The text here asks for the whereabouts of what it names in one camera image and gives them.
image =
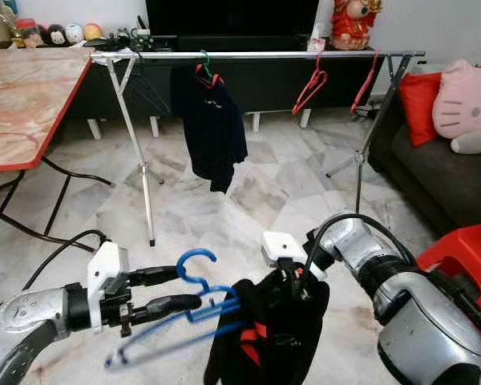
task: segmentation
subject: dark gray sofa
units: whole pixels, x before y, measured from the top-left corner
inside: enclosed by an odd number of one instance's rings
[[[456,154],[443,138],[414,148],[408,130],[396,96],[376,128],[370,164],[401,187],[440,235],[481,223],[481,154]]]

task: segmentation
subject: red table edge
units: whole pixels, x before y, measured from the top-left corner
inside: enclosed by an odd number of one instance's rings
[[[20,170],[25,170],[28,168],[34,168],[36,167],[39,162],[41,161],[41,157],[44,155],[46,147],[48,147],[48,144],[51,141],[52,136],[55,133],[55,130],[59,126],[59,123],[61,123],[61,120],[63,119],[64,115],[66,115],[66,110],[68,107],[70,107],[71,101],[73,101],[73,98],[75,97],[75,94],[77,90],[80,87],[80,84],[83,81],[83,78],[86,76],[87,70],[89,70],[89,67],[91,66],[92,60],[89,58],[87,60],[87,64],[84,67],[82,74],[80,74],[79,79],[77,80],[77,83],[73,87],[73,90],[71,90],[70,95],[68,96],[65,104],[63,105],[63,108],[61,109],[60,113],[57,115],[57,118],[55,119],[54,123],[52,124],[50,131],[48,132],[48,135],[46,135],[46,138],[44,142],[42,142],[41,147],[38,150],[37,155],[35,158],[29,162],[26,163],[19,163],[19,164],[4,164],[0,165],[0,171],[20,171]]]

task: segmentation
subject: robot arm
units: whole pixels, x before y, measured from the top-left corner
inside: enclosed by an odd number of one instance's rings
[[[315,235],[317,230],[309,233],[310,242]],[[384,326],[378,352],[399,382],[479,383],[480,332],[419,268],[373,235],[361,219],[334,223],[319,241],[321,252],[310,273],[323,280],[334,261],[345,263],[373,301],[374,316]],[[303,247],[288,234],[263,236],[263,253],[272,265],[282,257],[305,264],[309,243]]]
[[[129,271],[127,251],[104,242],[87,267],[87,288],[72,283],[60,289],[25,290],[0,307],[0,329],[29,333],[0,362],[0,385],[21,383],[30,365],[45,347],[70,336],[72,331],[103,325],[130,326],[155,321],[170,313],[197,309],[201,299],[183,294],[157,298],[138,308],[131,304],[132,286],[151,286],[177,279],[175,266]]]

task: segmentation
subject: green hanger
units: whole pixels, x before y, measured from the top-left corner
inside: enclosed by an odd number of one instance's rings
[[[203,63],[203,68],[205,69],[205,73],[207,74],[207,79],[206,80],[208,83],[212,82],[212,72],[210,72],[210,69],[208,66],[210,65],[210,57],[208,56],[208,53],[206,50],[201,50],[200,51],[202,54],[205,55],[205,61]]]

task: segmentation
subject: clothes drying rack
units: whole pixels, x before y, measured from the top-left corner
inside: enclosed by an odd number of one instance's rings
[[[382,106],[380,107],[374,122],[372,123],[366,140],[360,151],[356,151],[355,154],[350,157],[347,161],[339,164],[333,170],[326,173],[328,177],[339,172],[347,165],[352,162],[356,162],[358,165],[358,181],[357,181],[357,196],[356,196],[356,212],[360,210],[360,194],[362,190],[362,168],[363,164],[366,162],[366,153],[370,146],[370,141],[374,135],[374,129],[379,125],[382,117],[385,115],[386,110],[390,106],[390,101],[394,97],[394,94],[401,82],[402,77],[405,74],[406,68],[408,67],[411,59],[413,57],[421,57],[426,53],[423,51],[389,51],[382,52],[380,56],[387,58],[389,71],[390,71],[390,86],[383,100]],[[208,52],[208,57],[211,59],[239,59],[239,60],[250,60],[250,59],[315,59],[317,57],[317,52],[307,52],[307,51],[269,51],[269,52]],[[334,59],[334,58],[372,58],[374,57],[374,51],[324,51],[321,54],[323,59]],[[401,58],[401,62],[398,69],[394,73],[394,66],[392,58]],[[134,128],[131,123],[130,114],[128,113],[127,105],[123,98],[123,92],[127,86],[128,79],[130,78],[131,70],[134,67],[135,61],[137,59],[156,59],[156,60],[169,60],[169,59],[205,59],[206,55],[201,52],[141,52],[141,53],[119,53],[119,52],[99,52],[91,54],[91,59],[105,59],[107,62],[107,69],[109,70],[109,75],[111,76],[112,85],[115,90],[115,94],[118,98],[119,107],[123,113],[123,118],[125,124],[127,125],[127,130],[130,135],[131,142],[134,146],[135,154],[139,161],[139,170],[141,175],[141,180],[143,183],[143,193],[144,193],[144,204],[146,207],[146,218],[148,221],[148,236],[150,241],[150,246],[155,246],[155,223],[153,221],[152,215],[152,203],[150,200],[150,191],[148,186],[148,163],[144,157],[143,151],[139,145],[137,135],[135,134]],[[119,80],[118,75],[115,73],[114,61],[118,59],[128,59],[127,69],[123,75],[123,78]]]

